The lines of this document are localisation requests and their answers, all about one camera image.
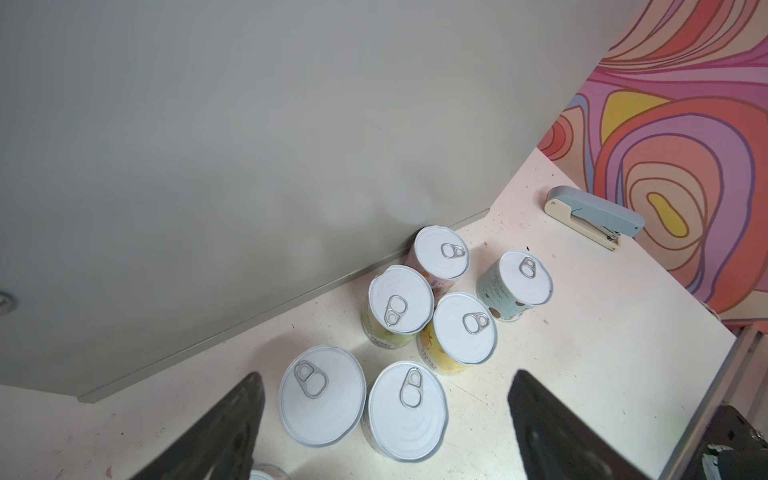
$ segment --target light blue stapler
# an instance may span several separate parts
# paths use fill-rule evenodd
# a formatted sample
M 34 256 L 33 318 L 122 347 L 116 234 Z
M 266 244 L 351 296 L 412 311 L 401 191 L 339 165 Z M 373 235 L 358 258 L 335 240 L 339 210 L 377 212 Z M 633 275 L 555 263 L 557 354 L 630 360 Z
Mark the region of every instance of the light blue stapler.
M 645 227 L 638 212 L 567 185 L 549 191 L 544 211 L 609 250 L 618 249 L 620 234 L 634 237 Z

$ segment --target psychedelic swirl pattern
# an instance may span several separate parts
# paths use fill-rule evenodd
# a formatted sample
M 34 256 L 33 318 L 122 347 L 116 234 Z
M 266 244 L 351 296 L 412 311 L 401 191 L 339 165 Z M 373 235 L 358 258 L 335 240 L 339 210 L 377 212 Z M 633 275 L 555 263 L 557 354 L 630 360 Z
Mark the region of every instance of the psychedelic swirl pattern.
M 768 317 L 768 2 L 652 0 L 539 148 L 724 320 Z

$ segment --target tin can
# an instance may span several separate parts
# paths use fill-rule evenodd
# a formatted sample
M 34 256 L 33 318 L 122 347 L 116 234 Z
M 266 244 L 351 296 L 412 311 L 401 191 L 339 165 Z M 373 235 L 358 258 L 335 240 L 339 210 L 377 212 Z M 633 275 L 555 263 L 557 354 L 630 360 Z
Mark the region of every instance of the tin can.
M 362 329 L 374 345 L 397 349 L 416 337 L 434 308 L 425 278 L 408 266 L 392 265 L 371 281 Z
M 448 403 L 434 373 L 417 362 L 395 362 L 370 386 L 362 432 L 371 446 L 398 462 L 437 452 L 448 427 Z
M 474 295 L 455 292 L 438 302 L 416 345 L 429 368 L 454 375 L 491 358 L 497 342 L 488 307 Z
M 469 268 L 469 249 L 464 240 L 446 227 L 424 227 L 419 230 L 405 265 L 427 279 L 438 299 Z
M 261 463 L 253 466 L 248 480 L 290 480 L 290 477 L 275 465 Z
M 478 278 L 477 294 L 495 318 L 512 322 L 552 298 L 552 277 L 538 258 L 510 250 Z
M 314 346 L 283 375 L 277 410 L 286 433 L 308 447 L 326 447 L 355 428 L 366 402 L 366 377 L 344 349 Z

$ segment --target white tabletop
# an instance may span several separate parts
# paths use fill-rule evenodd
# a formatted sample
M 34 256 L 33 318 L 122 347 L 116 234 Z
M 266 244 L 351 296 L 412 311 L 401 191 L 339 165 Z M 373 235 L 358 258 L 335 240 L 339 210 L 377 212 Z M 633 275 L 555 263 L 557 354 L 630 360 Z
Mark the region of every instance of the white tabletop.
M 372 274 L 145 379 L 94 405 L 0 386 L 0 477 L 129 478 L 198 420 L 248 372 L 267 393 L 255 459 L 305 478 L 525 478 L 506 401 L 527 369 L 641 470 L 657 477 L 723 362 L 733 336 L 632 239 L 618 252 L 542 210 L 546 193 L 573 183 L 536 150 L 488 216 L 459 233 L 472 264 L 453 290 L 506 250 L 530 250 L 554 281 L 549 304 L 499 323 L 487 363 L 440 376 L 450 421 L 431 459 L 399 464 L 376 453 L 360 427 L 309 449 L 280 426 L 285 368 L 318 344 L 341 346 L 372 381 L 391 362 L 420 361 L 415 343 L 386 350 L 360 326 Z

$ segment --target gray wall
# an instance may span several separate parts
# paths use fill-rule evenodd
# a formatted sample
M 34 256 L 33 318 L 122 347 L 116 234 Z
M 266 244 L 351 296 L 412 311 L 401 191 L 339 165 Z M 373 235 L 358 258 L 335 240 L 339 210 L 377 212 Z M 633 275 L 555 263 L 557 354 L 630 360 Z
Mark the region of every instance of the gray wall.
M 6 0 L 0 382 L 124 386 L 484 210 L 642 3 Z

